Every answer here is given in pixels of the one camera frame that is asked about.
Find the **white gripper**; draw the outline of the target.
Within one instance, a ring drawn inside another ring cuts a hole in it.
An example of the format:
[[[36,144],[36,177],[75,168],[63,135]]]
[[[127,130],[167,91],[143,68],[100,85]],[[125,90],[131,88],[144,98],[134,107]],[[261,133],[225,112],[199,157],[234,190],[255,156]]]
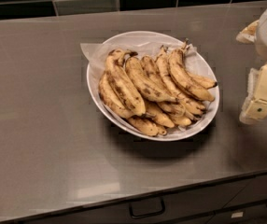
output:
[[[253,44],[257,53],[267,60],[267,9],[258,21],[251,22],[236,36],[238,42]],[[239,120],[244,124],[255,124],[267,117],[267,63],[259,70],[251,68],[247,81],[247,97],[243,103]]]

